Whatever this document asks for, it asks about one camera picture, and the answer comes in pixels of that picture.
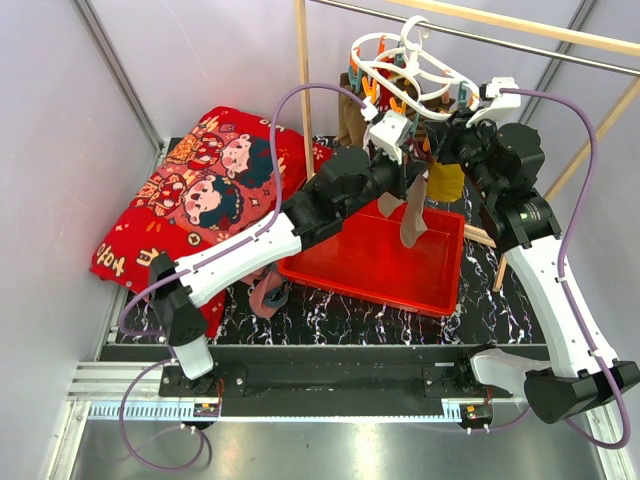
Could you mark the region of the red christmas sock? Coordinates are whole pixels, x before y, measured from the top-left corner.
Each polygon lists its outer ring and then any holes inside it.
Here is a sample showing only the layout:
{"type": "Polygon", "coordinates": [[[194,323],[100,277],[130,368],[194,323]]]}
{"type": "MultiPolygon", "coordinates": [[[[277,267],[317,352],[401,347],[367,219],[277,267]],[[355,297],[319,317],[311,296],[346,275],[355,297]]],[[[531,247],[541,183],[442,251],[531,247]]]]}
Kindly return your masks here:
{"type": "Polygon", "coordinates": [[[396,96],[383,85],[379,86],[378,108],[381,111],[396,111],[400,106],[396,96]]]}

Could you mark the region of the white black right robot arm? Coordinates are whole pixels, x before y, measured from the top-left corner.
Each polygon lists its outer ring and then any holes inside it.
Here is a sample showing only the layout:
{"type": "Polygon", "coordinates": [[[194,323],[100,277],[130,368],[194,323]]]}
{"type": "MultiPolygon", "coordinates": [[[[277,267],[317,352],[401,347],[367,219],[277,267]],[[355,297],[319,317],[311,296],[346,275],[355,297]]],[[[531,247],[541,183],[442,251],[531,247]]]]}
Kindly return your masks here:
{"type": "Polygon", "coordinates": [[[562,252],[554,213],[534,187],[544,161],[538,132],[492,120],[448,121],[435,158],[458,165],[476,189],[483,228],[524,288],[549,358],[537,361],[497,347],[476,347],[454,371],[466,396],[488,386],[526,399],[547,424],[614,401],[639,383],[639,367],[624,361],[599,331],[562,252]]]}

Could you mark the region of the maroon striped cuff sock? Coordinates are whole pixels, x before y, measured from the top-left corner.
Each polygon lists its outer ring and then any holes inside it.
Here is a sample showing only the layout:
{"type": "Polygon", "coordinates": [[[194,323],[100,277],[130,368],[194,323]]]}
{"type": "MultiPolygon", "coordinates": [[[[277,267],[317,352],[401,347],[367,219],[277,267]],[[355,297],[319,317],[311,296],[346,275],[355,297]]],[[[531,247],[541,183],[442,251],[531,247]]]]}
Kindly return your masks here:
{"type": "Polygon", "coordinates": [[[383,193],[377,200],[377,207],[380,214],[388,218],[393,212],[405,203],[404,200],[396,198],[391,193],[385,192],[383,193]]]}

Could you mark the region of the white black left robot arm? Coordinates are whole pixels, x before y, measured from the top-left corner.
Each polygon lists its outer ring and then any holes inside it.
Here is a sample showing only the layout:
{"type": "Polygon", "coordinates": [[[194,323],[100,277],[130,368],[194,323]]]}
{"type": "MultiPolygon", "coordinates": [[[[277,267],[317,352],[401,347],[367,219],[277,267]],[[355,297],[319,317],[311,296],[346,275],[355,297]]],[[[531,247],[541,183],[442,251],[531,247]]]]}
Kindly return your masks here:
{"type": "Polygon", "coordinates": [[[215,386],[214,360],[205,339],[207,323],[199,307],[227,286],[337,235],[347,218],[389,193],[405,198],[425,162],[404,153],[340,147],[314,177],[285,201],[279,212],[197,254],[173,260],[156,257],[150,267],[150,296],[179,363],[181,384],[196,396],[215,386]]]}

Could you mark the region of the taupe ribbed sock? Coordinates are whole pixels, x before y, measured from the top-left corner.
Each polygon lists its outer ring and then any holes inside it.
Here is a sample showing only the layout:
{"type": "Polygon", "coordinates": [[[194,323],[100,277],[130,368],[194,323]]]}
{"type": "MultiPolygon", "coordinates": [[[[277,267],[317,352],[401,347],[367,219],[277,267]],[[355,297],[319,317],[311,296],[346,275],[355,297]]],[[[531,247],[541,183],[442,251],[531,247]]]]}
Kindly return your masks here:
{"type": "Polygon", "coordinates": [[[408,190],[400,226],[401,243],[406,248],[412,248],[418,238],[428,230],[423,218],[425,198],[426,180],[419,175],[408,190]]]}

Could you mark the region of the tan sock brown cuff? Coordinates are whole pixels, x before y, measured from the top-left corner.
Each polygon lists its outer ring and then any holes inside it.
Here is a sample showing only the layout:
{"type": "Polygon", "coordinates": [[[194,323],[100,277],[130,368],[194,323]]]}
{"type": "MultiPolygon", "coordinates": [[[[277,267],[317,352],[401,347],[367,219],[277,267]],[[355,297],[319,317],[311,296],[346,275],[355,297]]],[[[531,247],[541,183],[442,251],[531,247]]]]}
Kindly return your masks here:
{"type": "Polygon", "coordinates": [[[338,97],[338,134],[341,146],[362,147],[367,124],[361,115],[361,107],[347,95],[338,97]]]}

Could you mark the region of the white round clip hanger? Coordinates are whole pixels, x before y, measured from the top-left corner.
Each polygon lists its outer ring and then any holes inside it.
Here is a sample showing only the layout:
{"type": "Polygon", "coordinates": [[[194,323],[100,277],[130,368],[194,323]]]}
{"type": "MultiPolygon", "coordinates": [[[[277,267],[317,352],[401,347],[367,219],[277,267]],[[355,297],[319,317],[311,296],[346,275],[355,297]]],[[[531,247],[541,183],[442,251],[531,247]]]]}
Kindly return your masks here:
{"type": "Polygon", "coordinates": [[[466,107],[476,112],[480,107],[478,85],[423,49],[423,43],[430,37],[431,29],[424,27],[424,31],[418,34],[417,41],[410,39],[410,34],[417,30],[418,25],[426,22],[424,16],[414,15],[404,22],[400,34],[375,32],[362,35],[351,45],[350,59],[382,88],[427,119],[445,121],[451,116],[451,113],[431,111],[423,103],[447,93],[452,86],[462,87],[468,92],[466,107]],[[382,50],[372,60],[363,59],[359,48],[367,42],[381,39],[394,42],[395,47],[382,50]],[[384,77],[382,71],[391,72],[408,81],[416,89],[416,98],[413,99],[409,93],[397,87],[393,79],[384,77]]]}

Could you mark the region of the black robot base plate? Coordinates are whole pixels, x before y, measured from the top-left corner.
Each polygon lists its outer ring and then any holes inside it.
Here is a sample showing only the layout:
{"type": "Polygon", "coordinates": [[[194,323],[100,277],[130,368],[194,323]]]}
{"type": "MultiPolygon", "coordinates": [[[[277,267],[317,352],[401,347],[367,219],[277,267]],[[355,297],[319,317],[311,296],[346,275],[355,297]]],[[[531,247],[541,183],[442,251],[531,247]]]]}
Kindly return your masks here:
{"type": "Polygon", "coordinates": [[[426,397],[483,397],[472,379],[474,348],[456,346],[219,346],[213,369],[189,379],[165,366],[162,397],[242,398],[267,391],[408,391],[426,397]]]}

